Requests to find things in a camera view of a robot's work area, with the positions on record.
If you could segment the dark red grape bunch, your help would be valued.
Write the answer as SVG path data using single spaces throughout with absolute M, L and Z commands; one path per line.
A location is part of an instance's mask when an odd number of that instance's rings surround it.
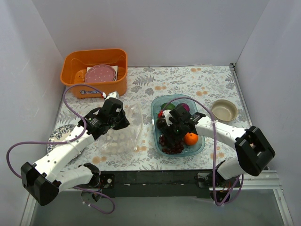
M 164 136 L 159 137 L 159 144 L 161 145 L 161 151 L 166 154 L 180 154 L 184 150 L 184 141 L 178 141 L 175 145 L 169 144 Z

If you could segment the clear zip top bag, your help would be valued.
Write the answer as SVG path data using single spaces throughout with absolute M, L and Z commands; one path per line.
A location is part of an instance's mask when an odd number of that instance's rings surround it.
M 143 129 L 143 116 L 140 105 L 135 103 L 125 108 L 129 126 L 120 129 L 110 129 L 98 139 L 101 154 L 114 155 L 137 150 L 138 141 Z

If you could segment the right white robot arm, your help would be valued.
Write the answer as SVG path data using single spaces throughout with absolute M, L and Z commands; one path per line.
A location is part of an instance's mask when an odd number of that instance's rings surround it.
M 165 122 L 159 126 L 159 130 L 170 146 L 183 140 L 186 134 L 194 133 L 216 139 L 235 149 L 236 157 L 219 163 L 212 171 L 213 183 L 218 187 L 226 186 L 230 179 L 240 175 L 260 175 L 276 155 L 258 127 L 244 129 L 214 122 L 205 114 L 190 114 L 182 105 L 162 113 Z

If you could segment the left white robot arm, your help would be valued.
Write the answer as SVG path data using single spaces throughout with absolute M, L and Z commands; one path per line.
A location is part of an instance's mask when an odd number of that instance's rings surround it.
M 63 145 L 56 145 L 43 158 L 21 167 L 24 188 L 41 205 L 52 202 L 66 189 L 86 185 L 96 188 L 100 184 L 100 170 L 91 163 L 79 165 L 74 170 L 63 168 L 87 146 L 93 144 L 108 130 L 119 130 L 129 126 L 122 101 L 108 97 L 102 107 L 91 110 L 83 117 Z

